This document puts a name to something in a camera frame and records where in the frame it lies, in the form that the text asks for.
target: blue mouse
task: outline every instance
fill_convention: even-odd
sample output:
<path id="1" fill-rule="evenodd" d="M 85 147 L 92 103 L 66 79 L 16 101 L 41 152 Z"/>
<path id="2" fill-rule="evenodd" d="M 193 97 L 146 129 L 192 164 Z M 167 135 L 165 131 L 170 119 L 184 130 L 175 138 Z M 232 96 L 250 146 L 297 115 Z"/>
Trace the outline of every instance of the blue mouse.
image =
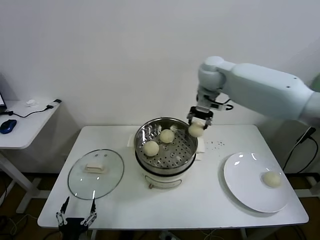
<path id="1" fill-rule="evenodd" d="M 10 133 L 14 127 L 17 124 L 17 120 L 9 119 L 7 121 L 4 121 L 0 126 L 0 133 L 2 134 L 8 134 Z"/>

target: white table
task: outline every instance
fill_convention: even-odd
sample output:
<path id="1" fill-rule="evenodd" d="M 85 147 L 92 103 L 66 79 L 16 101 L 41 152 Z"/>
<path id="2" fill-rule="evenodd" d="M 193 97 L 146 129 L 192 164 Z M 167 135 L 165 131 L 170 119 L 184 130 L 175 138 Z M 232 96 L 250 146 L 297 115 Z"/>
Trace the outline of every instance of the white table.
<path id="1" fill-rule="evenodd" d="M 219 229 L 283 226 L 306 223 L 309 217 L 291 188 L 288 205 L 277 213 L 253 211 L 230 194 L 223 184 L 221 168 L 226 158 L 237 152 L 253 152 L 277 162 L 254 125 L 214 125 L 204 133 L 205 153 L 188 170 L 185 181 L 174 189 L 149 189 L 128 139 L 138 126 L 84 127 L 38 218 L 38 225 L 57 228 L 58 212 L 70 196 L 66 217 L 86 217 L 92 201 L 72 196 L 68 173 L 84 154 L 112 149 L 124 161 L 124 175 L 107 196 L 95 201 L 96 230 Z M 250 239 L 263 239 L 276 228 L 256 231 Z"/>
<path id="2" fill-rule="evenodd" d="M 41 100 L 39 101 L 38 106 L 35 107 L 26 107 L 25 101 L 6 101 L 7 111 L 13 111 L 21 116 L 25 116 L 28 113 L 41 111 L 50 104 L 52 99 Z M 0 124 L 9 120 L 17 120 L 17 124 L 8 134 L 0 133 L 0 150 L 1 149 L 25 149 L 36 138 L 40 130 L 47 123 L 50 117 L 59 107 L 59 104 L 44 112 L 34 113 L 26 118 L 21 118 L 19 116 L 9 116 L 9 115 L 0 115 Z M 40 183 L 40 178 L 35 178 L 33 182 L 30 182 L 3 154 L 0 153 L 0 168 L 8 174 L 13 181 L 7 187 L 7 194 L 13 188 L 15 183 L 18 183 L 24 190 L 27 191 L 23 197 L 20 205 L 18 206 L 16 212 L 23 213 L 27 208 L 30 200 L 32 198 L 46 199 L 49 196 L 50 191 L 40 191 L 37 189 L 38 184 Z M 4 200 L 5 195 L 3 194 L 0 198 L 0 203 Z"/>

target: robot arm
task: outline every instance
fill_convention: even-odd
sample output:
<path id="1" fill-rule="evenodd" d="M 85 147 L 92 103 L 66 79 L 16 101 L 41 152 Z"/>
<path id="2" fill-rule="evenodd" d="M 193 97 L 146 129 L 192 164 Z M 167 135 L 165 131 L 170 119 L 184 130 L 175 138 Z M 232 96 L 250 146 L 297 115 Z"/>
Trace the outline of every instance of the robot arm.
<path id="1" fill-rule="evenodd" d="M 224 93 L 234 103 L 260 114 L 320 127 L 320 93 L 309 89 L 294 75 L 211 56 L 200 66 L 198 78 L 197 106 L 191 108 L 189 122 L 196 117 L 210 125 L 210 109 L 226 108 L 216 102 L 219 94 Z"/>

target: table leg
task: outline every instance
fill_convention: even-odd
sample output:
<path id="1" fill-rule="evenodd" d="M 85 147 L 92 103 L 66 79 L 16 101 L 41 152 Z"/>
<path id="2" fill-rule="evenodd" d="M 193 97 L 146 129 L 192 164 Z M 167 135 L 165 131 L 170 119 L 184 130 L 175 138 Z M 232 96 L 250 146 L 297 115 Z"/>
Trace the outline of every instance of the table leg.
<path id="1" fill-rule="evenodd" d="M 8 196 L 8 194 L 10 193 L 11 189 L 14 187 L 15 185 L 15 181 L 11 181 L 9 186 L 6 188 L 6 192 L 4 192 L 2 194 L 2 196 L 0 197 L 0 204 L 4 202 L 5 198 Z"/>
<path id="2" fill-rule="evenodd" d="M 243 240 L 263 240 L 269 235 L 273 234 L 277 230 L 279 230 L 281 226 L 273 226 L 273 227 L 263 227 L 258 230 L 255 230 L 253 233 L 247 236 L 244 228 L 241 228 L 241 236 L 246 237 Z"/>
<path id="3" fill-rule="evenodd" d="M 38 194 L 39 190 L 34 188 L 30 182 L 6 157 L 0 153 L 0 168 L 8 174 L 17 184 L 29 193 Z"/>
<path id="4" fill-rule="evenodd" d="M 35 178 L 33 182 L 29 181 L 6 157 L 0 153 L 0 168 L 8 174 L 13 181 L 10 183 L 9 191 L 14 186 L 15 182 L 18 183 L 24 190 L 26 194 L 24 195 L 21 203 L 16 209 L 16 213 L 22 214 L 25 212 L 31 199 L 47 199 L 50 191 L 48 190 L 39 190 L 37 186 L 39 185 L 41 178 Z"/>
<path id="5" fill-rule="evenodd" d="M 32 185 L 37 188 L 37 186 L 39 185 L 41 181 L 41 178 L 35 178 L 32 181 Z M 31 194 L 30 192 L 27 192 L 24 197 L 22 198 L 18 208 L 16 209 L 16 213 L 17 214 L 22 214 L 25 212 L 25 210 L 27 209 L 31 199 L 47 199 L 49 197 L 51 191 L 49 190 L 39 190 L 39 193 L 34 195 Z"/>
<path id="6" fill-rule="evenodd" d="M 313 176 L 306 178 L 310 185 L 309 189 L 295 189 L 298 198 L 319 198 L 320 199 L 320 182 L 317 182 Z"/>
<path id="7" fill-rule="evenodd" d="M 92 230 L 90 240 L 96 240 L 97 230 Z"/>

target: white wall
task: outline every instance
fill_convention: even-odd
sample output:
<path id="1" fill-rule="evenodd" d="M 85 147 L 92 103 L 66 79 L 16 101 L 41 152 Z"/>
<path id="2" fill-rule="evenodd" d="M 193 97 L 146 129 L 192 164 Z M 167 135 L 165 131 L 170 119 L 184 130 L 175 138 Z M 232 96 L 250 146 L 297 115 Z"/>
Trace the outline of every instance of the white wall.
<path id="1" fill-rule="evenodd" d="M 315 0 L 1 0 L 6 98 L 64 101 L 30 149 L 10 152 L 13 161 L 25 172 L 58 172 L 82 126 L 185 119 L 197 68 L 211 55 L 311 80 L 320 65 L 319 7 Z M 266 138 L 280 126 L 240 106 L 216 113 L 214 123 L 257 124 Z M 54 139 L 39 156 L 46 131 Z"/>

